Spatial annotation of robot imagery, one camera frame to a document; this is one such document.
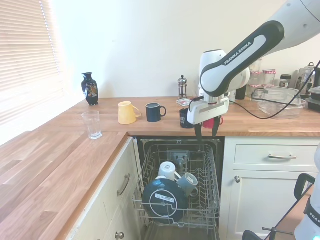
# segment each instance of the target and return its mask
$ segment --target dark blue mug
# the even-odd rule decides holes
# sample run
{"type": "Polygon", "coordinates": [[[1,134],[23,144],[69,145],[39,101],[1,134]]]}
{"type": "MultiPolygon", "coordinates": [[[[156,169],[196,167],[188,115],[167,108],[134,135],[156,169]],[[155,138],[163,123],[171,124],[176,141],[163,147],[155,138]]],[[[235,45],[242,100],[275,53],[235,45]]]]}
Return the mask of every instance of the dark blue mug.
{"type": "Polygon", "coordinates": [[[157,102],[148,103],[145,106],[146,120],[150,123],[159,122],[161,117],[167,114],[167,109],[164,106],[160,106],[157,102]],[[161,115],[160,109],[164,109],[164,114],[161,115]]]}

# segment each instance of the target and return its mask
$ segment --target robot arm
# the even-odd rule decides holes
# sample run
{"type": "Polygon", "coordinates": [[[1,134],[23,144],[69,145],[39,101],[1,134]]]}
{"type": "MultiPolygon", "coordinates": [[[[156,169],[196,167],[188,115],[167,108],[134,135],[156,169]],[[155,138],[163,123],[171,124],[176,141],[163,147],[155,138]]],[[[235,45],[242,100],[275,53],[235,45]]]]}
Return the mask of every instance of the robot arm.
{"type": "Polygon", "coordinates": [[[216,57],[211,63],[200,64],[200,84],[206,101],[190,105],[188,122],[199,124],[227,113],[229,100],[223,95],[248,83],[249,77],[241,76],[247,75],[248,66],[263,56],[300,45],[319,33],[320,0],[288,0],[227,55],[214,53],[216,57]]]}

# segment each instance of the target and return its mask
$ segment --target french press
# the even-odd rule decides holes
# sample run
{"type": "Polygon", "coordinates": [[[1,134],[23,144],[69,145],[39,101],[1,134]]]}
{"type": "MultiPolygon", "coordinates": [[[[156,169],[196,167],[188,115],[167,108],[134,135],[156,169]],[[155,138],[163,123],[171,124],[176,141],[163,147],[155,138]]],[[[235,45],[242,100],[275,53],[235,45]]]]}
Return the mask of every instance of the french press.
{"type": "Polygon", "coordinates": [[[181,75],[181,78],[178,80],[179,99],[187,98],[187,82],[188,80],[185,78],[185,76],[181,75]]]}

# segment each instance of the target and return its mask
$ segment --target glass jar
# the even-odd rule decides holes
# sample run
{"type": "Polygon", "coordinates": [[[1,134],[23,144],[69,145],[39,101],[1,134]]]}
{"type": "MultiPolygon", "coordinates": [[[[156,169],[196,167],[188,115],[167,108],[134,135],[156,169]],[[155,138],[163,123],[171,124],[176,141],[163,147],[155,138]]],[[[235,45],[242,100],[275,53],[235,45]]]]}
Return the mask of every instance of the glass jar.
{"type": "Polygon", "coordinates": [[[277,73],[277,71],[275,69],[264,69],[263,70],[263,75],[264,75],[263,85],[265,85],[265,86],[274,85],[276,73],[277,73]]]}

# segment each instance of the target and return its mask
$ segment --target glass tumbler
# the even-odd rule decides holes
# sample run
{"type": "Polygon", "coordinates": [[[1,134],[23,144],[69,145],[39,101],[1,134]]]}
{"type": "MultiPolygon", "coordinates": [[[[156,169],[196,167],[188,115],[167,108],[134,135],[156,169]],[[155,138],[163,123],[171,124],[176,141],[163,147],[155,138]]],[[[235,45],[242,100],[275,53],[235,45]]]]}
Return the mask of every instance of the glass tumbler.
{"type": "Polygon", "coordinates": [[[100,127],[99,111],[87,111],[82,115],[83,121],[87,127],[88,136],[90,139],[101,138],[102,132],[100,127]]]}

